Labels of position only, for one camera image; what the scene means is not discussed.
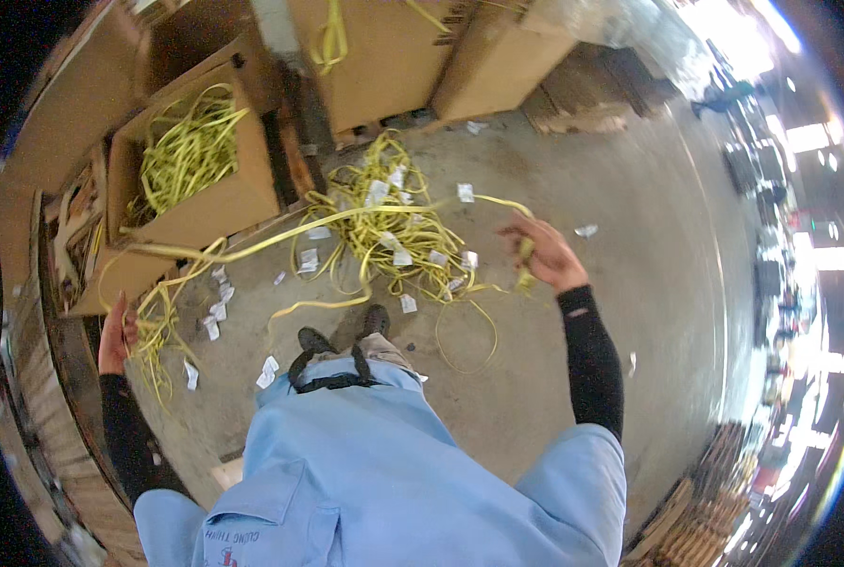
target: left hand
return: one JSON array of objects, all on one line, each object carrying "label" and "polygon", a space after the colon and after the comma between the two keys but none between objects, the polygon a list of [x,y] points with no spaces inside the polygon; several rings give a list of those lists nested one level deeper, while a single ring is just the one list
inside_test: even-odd
[{"label": "left hand", "polygon": [[126,346],[133,346],[138,341],[138,325],[135,322],[137,318],[138,314],[134,309],[126,314],[126,294],[121,291],[116,304],[103,322],[101,346],[97,354],[97,369],[100,374],[125,373],[122,363],[128,356]]}]

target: open cardboard box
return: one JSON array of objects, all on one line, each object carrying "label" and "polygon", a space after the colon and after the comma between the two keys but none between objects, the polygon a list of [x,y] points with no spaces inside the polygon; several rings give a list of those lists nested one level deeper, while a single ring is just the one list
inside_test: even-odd
[{"label": "open cardboard box", "polygon": [[274,192],[264,128],[254,110],[236,124],[239,169],[213,185],[180,202],[165,214],[129,234],[126,205],[143,192],[139,170],[145,136],[152,119],[167,106],[182,101],[188,108],[202,91],[217,84],[233,86],[236,108],[250,108],[249,98],[229,64],[212,69],[201,77],[168,93],[129,121],[113,135],[107,175],[107,243],[120,246],[128,239],[203,248],[219,237],[229,236],[280,214]]},{"label": "open cardboard box", "polygon": [[259,116],[280,108],[280,73],[248,0],[190,0],[144,33],[136,54],[136,95],[160,100],[227,62]]}]

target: khaki pants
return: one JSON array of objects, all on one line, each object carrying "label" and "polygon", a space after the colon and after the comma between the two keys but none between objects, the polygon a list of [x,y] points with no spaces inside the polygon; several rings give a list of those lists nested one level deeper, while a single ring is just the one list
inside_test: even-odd
[{"label": "khaki pants", "polygon": [[[403,357],[403,353],[400,352],[400,349],[384,338],[381,333],[372,333],[360,340],[360,350],[362,351],[362,356],[368,358],[369,360],[389,362],[390,364],[397,365],[402,369],[415,372],[412,365],[409,364],[409,361]],[[323,362],[325,360],[352,357],[352,346],[350,346],[339,354],[327,352],[323,355],[318,355],[312,362]]]}]

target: right hand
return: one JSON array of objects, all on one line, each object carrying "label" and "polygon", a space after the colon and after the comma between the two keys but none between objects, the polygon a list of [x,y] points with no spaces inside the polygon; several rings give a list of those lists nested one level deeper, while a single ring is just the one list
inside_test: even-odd
[{"label": "right hand", "polygon": [[510,226],[497,233],[508,239],[514,255],[517,255],[523,237],[534,243],[533,255],[529,260],[517,257],[516,267],[527,265],[533,276],[554,288],[554,293],[561,294],[589,284],[589,275],[564,235],[547,222],[529,219],[515,210]]}]

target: hand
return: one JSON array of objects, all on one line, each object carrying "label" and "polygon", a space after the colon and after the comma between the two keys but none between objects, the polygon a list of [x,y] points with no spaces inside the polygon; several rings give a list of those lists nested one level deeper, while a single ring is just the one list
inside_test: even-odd
[{"label": "hand", "polygon": [[497,233],[507,237],[514,255],[518,254],[523,238],[533,242],[532,256],[528,260],[517,258],[516,267],[528,266],[533,276],[554,288],[554,293],[561,294],[589,284],[589,275],[564,235],[547,222],[529,219],[515,210],[510,226]]},{"label": "hand", "polygon": [[138,314],[133,309],[126,314],[126,294],[120,292],[116,304],[107,314],[101,331],[101,347],[97,354],[97,369],[100,374],[123,374],[122,362],[126,359],[126,346],[138,341]]}]

